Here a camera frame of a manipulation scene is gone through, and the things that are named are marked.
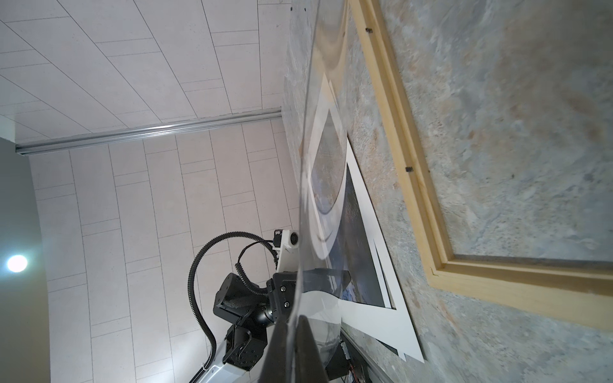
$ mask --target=gray stone surface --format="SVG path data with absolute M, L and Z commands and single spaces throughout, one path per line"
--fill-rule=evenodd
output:
M 455 253 L 613 261 L 613 3 L 379 1 Z M 292 6 L 298 171 L 316 10 Z M 426 362 L 348 331 L 398 382 L 611 379 L 611 333 L 428 286 L 353 23 L 348 40 L 343 123 Z

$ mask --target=tiled wall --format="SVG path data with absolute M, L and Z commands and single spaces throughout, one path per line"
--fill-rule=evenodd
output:
M 281 106 L 289 0 L 0 4 L 17 142 Z
M 185 383 L 208 355 L 187 275 L 224 232 L 297 228 L 298 191 L 280 119 L 30 157 L 49 291 L 51 381 Z M 215 293 L 248 240 L 214 246 L 196 284 L 221 341 Z M 273 261 L 253 246 L 252 281 Z M 252 372 L 257 376 L 258 369 Z

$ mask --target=wooden picture frame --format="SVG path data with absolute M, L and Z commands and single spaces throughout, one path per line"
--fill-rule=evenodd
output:
M 349 0 L 417 248 L 432 287 L 613 330 L 613 272 L 454 257 L 377 0 Z

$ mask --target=transparent plastic sheet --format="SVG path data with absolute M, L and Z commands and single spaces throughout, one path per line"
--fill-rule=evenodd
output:
M 324 365 L 340 339 L 338 300 L 348 273 L 342 264 L 332 262 L 329 253 L 335 242 L 344 240 L 338 234 L 345 201 L 347 130 L 338 107 L 333 107 L 333 95 L 343 86 L 348 6 L 345 0 L 325 0 L 317 5 L 300 146 L 300 268 L 287 337 L 290 370 L 299 316 L 309 319 Z M 309 295 L 313 292 L 323 294 L 313 300 Z

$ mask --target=metal rail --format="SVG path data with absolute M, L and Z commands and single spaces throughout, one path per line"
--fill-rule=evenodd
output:
M 277 117 L 281 117 L 281 108 L 254 110 L 234 115 L 202 118 L 180 123 L 123 129 L 113 132 L 81 134 L 66 138 L 29 142 L 23 145 L 17 145 L 15 151 L 18 154 L 27 156 L 30 154 L 49 153 L 52 151 L 83 148 L 106 143 L 141 140 L 143 138 L 159 137 L 166 134 L 207 131 L 226 125 L 250 123 Z

